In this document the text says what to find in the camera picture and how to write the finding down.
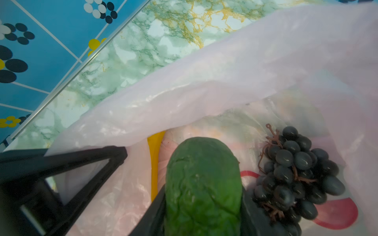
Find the black grape bunch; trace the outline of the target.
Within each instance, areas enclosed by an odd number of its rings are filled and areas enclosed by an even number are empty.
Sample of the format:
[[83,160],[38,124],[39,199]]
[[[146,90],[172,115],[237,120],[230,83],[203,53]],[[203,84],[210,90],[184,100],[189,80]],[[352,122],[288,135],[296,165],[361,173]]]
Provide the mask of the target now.
[[259,167],[252,199],[258,204],[275,236],[300,236],[301,219],[315,220],[317,205],[327,202],[328,195],[340,196],[346,187],[338,179],[339,167],[327,151],[312,148],[312,141],[293,126],[271,132],[260,153],[268,158]]

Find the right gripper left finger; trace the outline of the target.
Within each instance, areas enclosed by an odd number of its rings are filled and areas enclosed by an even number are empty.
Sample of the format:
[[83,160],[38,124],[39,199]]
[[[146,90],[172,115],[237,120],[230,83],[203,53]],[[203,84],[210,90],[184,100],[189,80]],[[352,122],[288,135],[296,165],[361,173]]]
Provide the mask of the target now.
[[165,186],[163,186],[129,236],[164,236],[165,213]]

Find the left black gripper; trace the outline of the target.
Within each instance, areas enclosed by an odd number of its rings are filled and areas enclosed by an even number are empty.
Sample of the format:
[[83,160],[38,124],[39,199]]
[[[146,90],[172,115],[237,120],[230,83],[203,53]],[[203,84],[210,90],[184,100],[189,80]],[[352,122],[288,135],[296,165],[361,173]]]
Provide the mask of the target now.
[[[1,234],[64,236],[109,177],[126,160],[124,147],[108,146],[46,156],[46,149],[1,153]],[[68,203],[46,182],[48,177],[105,161]]]

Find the yellow banana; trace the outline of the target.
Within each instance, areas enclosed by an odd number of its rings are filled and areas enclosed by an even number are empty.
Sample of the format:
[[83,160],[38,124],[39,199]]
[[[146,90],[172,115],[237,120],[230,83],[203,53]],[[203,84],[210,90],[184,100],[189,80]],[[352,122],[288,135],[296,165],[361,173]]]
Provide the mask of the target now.
[[165,131],[156,133],[147,138],[151,156],[151,201],[153,202],[158,194],[158,155],[164,138]]

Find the pink plastic bag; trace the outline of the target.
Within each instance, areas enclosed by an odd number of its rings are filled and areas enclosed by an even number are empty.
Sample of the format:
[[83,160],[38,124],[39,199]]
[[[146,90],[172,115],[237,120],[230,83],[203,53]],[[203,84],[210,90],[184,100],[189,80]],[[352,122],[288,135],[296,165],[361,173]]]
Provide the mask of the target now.
[[378,5],[308,5],[274,12],[106,98],[48,155],[105,146],[129,157],[69,230],[127,236],[151,204],[147,138],[163,154],[196,136],[224,142],[256,171],[265,125],[292,125],[341,167],[346,193],[322,205],[305,236],[378,233]]

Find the light green lime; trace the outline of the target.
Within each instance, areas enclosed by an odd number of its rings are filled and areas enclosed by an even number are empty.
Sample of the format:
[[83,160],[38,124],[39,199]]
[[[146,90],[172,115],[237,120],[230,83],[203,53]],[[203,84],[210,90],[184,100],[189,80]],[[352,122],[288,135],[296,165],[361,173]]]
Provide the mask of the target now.
[[173,152],[165,180],[165,235],[240,235],[243,186],[239,162],[226,144],[185,140]]

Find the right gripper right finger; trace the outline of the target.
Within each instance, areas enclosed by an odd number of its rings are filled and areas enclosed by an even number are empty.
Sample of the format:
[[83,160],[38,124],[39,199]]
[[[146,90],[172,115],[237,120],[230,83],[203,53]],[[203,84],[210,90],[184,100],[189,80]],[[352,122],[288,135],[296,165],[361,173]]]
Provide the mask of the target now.
[[273,236],[274,230],[270,219],[263,212],[263,208],[252,200],[246,189],[243,188],[241,200],[241,236]]

